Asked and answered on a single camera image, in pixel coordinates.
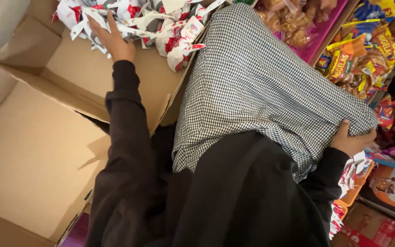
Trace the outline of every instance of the black and white checkered cloth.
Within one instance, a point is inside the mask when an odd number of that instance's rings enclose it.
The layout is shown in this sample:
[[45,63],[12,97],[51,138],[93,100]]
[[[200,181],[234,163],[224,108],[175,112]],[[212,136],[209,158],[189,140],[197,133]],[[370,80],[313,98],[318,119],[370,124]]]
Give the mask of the black and white checkered cloth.
[[350,135],[377,125],[367,105],[300,59],[246,4],[214,14],[204,43],[181,105],[175,172],[194,171],[223,136],[256,130],[297,162],[299,182],[315,170],[343,119]]

